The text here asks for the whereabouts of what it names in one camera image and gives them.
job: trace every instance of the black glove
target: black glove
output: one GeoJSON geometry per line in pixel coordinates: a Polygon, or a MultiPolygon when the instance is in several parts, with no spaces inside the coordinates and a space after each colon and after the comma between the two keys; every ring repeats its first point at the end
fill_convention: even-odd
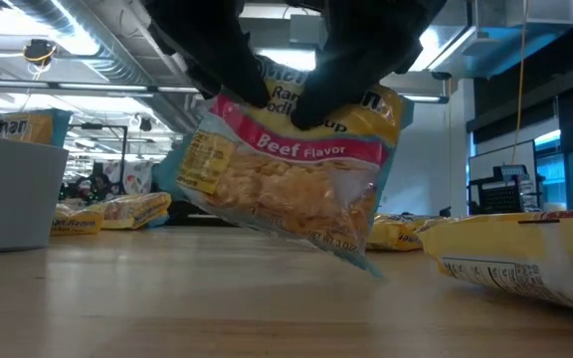
{"type": "Polygon", "coordinates": [[[200,91],[214,95],[223,86],[254,106],[267,105],[269,93],[238,23],[242,1],[150,0],[144,5],[156,36],[185,59],[186,73],[200,91]]]}
{"type": "MultiPolygon", "coordinates": [[[[328,39],[318,52],[291,120],[300,129],[355,101],[390,73],[404,74],[422,47],[419,37],[446,0],[286,0],[321,10],[328,39]]],[[[160,38],[185,58],[187,75],[203,93],[221,87],[257,107],[269,102],[248,37],[237,16],[242,0],[148,0],[160,38]]]]}

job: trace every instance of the plastic food package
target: plastic food package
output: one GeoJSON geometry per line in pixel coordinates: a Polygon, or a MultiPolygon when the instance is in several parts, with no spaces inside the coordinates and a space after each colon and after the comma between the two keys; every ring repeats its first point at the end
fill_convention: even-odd
{"type": "Polygon", "coordinates": [[[438,219],[418,215],[377,215],[373,231],[366,242],[367,250],[413,251],[422,247],[415,231],[427,221],[438,219]]]}
{"type": "Polygon", "coordinates": [[[60,109],[0,114],[0,137],[63,147],[71,116],[60,109]]]}
{"type": "Polygon", "coordinates": [[[221,218],[313,243],[378,275],[364,251],[413,104],[375,87],[308,131],[294,127],[307,74],[259,58],[266,108],[225,94],[157,171],[160,188],[221,218]]]}
{"type": "Polygon", "coordinates": [[[446,275],[573,307],[573,212],[478,216],[419,234],[446,275]]]}
{"type": "Polygon", "coordinates": [[[119,196],[89,207],[103,215],[104,229],[139,229],[167,215],[171,197],[167,193],[119,196]]]}
{"type": "Polygon", "coordinates": [[[103,215],[88,209],[71,209],[57,204],[52,221],[51,236],[97,234],[103,223],[103,215]]]}

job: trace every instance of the yellow ramen package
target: yellow ramen package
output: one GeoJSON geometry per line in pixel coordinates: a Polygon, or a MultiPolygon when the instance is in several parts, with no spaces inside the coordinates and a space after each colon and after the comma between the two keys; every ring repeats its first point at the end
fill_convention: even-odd
{"type": "Polygon", "coordinates": [[[94,204],[89,210],[103,215],[104,229],[139,229],[167,215],[171,197],[167,193],[119,196],[94,204]]]}
{"type": "Polygon", "coordinates": [[[489,215],[419,234],[442,273],[573,307],[573,212],[489,215]]]}
{"type": "Polygon", "coordinates": [[[412,251],[422,247],[415,231],[427,221],[437,219],[417,215],[377,215],[373,231],[366,242],[367,250],[412,251]]]}
{"type": "Polygon", "coordinates": [[[0,114],[0,137],[63,147],[71,116],[60,109],[0,114]]]}
{"type": "Polygon", "coordinates": [[[259,58],[265,108],[221,93],[160,164],[160,187],[242,227],[310,242],[379,274],[364,254],[412,103],[376,87],[301,131],[290,122],[307,73],[259,58]]]}
{"type": "Polygon", "coordinates": [[[51,236],[97,234],[103,223],[103,215],[89,209],[74,210],[57,204],[52,221],[51,236]]]}

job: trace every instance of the nutrition facts label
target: nutrition facts label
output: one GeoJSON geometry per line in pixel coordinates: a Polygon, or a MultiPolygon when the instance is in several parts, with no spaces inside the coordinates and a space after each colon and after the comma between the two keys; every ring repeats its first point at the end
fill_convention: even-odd
{"type": "Polygon", "coordinates": [[[236,144],[222,135],[197,131],[178,170],[178,184],[213,194],[236,144]]]}
{"type": "Polygon", "coordinates": [[[446,269],[456,278],[510,293],[568,304],[557,292],[545,286],[539,265],[498,261],[442,258],[446,269]]]}

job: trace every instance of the glass window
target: glass window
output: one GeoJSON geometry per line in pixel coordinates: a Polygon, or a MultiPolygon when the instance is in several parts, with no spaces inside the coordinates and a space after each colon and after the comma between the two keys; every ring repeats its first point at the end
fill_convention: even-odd
{"type": "Polygon", "coordinates": [[[538,175],[543,177],[539,186],[542,193],[541,203],[563,204],[567,206],[567,187],[565,185],[565,162],[563,154],[554,154],[538,158],[538,175]]]}
{"type": "Polygon", "coordinates": [[[541,135],[536,145],[536,172],[539,175],[541,204],[561,204],[567,207],[565,161],[560,151],[560,130],[541,135]]]}

